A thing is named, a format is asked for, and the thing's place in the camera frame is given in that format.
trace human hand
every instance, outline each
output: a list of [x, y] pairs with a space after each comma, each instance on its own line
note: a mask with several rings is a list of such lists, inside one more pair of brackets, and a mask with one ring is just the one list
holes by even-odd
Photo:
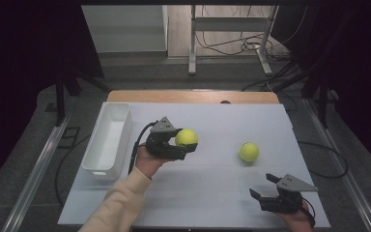
[[135, 166], [149, 179], [152, 179], [158, 169], [171, 159], [160, 159], [152, 156], [144, 144], [137, 148]]
[[[302, 201], [302, 207], [306, 211], [309, 210], [308, 204], [306, 204], [305, 201]], [[306, 214], [304, 214], [302, 211], [296, 211], [292, 214], [281, 214], [281, 213], [274, 213], [280, 218], [282, 218], [289, 228], [294, 232], [309, 232], [313, 231], [311, 224], [309, 222], [309, 218]]]

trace wooden panel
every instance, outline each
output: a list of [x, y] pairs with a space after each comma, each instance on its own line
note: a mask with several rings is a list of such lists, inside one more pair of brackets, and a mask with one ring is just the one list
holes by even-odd
[[108, 102], [178, 102], [178, 103], [279, 103], [271, 92], [117, 90]]

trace white wall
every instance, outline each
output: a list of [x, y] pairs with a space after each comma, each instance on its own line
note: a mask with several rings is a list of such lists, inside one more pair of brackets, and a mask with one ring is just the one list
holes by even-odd
[[98, 53], [167, 50], [166, 6], [82, 6]]

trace white tabletop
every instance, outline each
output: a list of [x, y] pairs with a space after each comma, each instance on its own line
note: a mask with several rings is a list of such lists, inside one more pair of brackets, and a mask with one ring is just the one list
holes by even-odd
[[[194, 153], [164, 164], [153, 177], [134, 226], [285, 227], [279, 217], [261, 211], [249, 189], [276, 196], [276, 185], [267, 181], [266, 173], [291, 174], [313, 185], [282, 104], [131, 103], [130, 111], [132, 128], [120, 178], [127, 176], [132, 146], [147, 124], [167, 116], [174, 127], [194, 129], [199, 138]], [[260, 149], [259, 158], [251, 164], [238, 157], [240, 146], [247, 141]], [[80, 166], [59, 224], [83, 224], [112, 184], [94, 180]], [[315, 208], [315, 227], [330, 227], [318, 193], [302, 195]]]

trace white tray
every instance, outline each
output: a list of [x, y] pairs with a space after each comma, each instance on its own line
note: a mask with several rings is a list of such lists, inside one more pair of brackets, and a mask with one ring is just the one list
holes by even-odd
[[127, 103], [104, 102], [86, 149], [82, 167], [98, 180], [117, 180], [131, 130]]

